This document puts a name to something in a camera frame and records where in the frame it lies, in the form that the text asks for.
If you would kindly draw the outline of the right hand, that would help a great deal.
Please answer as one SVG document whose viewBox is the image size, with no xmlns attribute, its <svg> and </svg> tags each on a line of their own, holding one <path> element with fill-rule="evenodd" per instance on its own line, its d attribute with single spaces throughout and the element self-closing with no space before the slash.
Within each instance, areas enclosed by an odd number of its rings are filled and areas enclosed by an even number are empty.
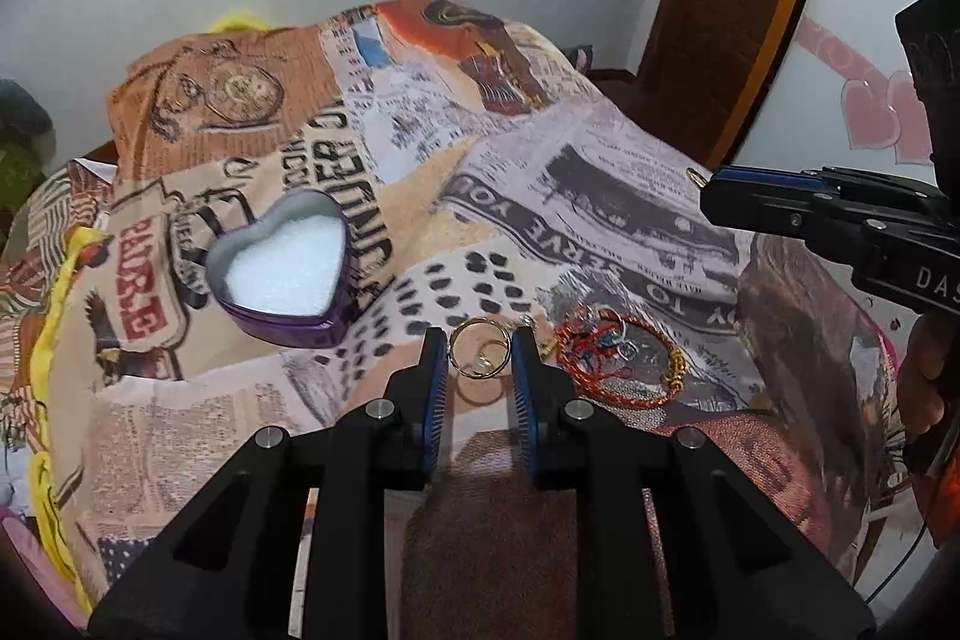
<svg viewBox="0 0 960 640">
<path fill-rule="evenodd" d="M 901 422 L 910 437 L 926 434 L 944 416 L 944 400 L 934 382 L 942 374 L 953 326 L 934 315 L 919 317 L 896 376 Z"/>
</svg>

